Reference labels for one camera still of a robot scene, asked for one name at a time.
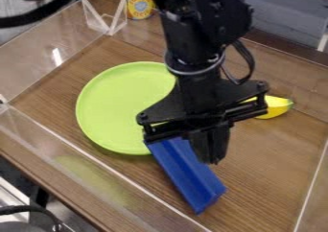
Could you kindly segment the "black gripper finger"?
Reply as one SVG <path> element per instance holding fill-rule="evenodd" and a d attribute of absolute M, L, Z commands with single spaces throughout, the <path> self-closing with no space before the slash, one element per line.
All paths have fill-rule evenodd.
<path fill-rule="evenodd" d="M 205 129 L 190 131 L 189 141 L 198 160 L 204 163 L 212 163 L 214 160 L 212 130 Z"/>
<path fill-rule="evenodd" d="M 229 144 L 230 129 L 229 124 L 224 123 L 216 126 L 213 130 L 213 163 L 218 164 L 226 155 Z"/>

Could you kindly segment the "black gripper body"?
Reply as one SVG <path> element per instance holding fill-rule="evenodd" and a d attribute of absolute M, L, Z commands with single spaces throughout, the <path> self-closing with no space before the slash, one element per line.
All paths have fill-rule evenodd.
<path fill-rule="evenodd" d="M 233 125 L 267 113 L 267 81 L 245 78 L 224 79 L 221 70 L 178 71 L 168 64 L 176 83 L 168 95 L 137 115 L 146 143 L 174 137 L 189 140 L 189 132 L 213 130 L 217 125 Z"/>

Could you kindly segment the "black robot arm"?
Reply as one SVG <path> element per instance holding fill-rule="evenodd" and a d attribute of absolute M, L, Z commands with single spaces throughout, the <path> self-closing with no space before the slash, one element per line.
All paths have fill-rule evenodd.
<path fill-rule="evenodd" d="M 40 21 L 70 1 L 51 0 L 30 12 L 0 17 L 0 29 Z M 255 70 L 253 54 L 241 42 L 252 28 L 253 7 L 247 0 L 154 2 L 166 44 L 164 64 L 176 83 L 135 120 L 146 143 L 181 136 L 198 160 L 216 164 L 225 158 L 233 125 L 268 111 L 268 82 L 252 75 L 236 78 L 224 67 L 225 49 L 232 47 Z"/>

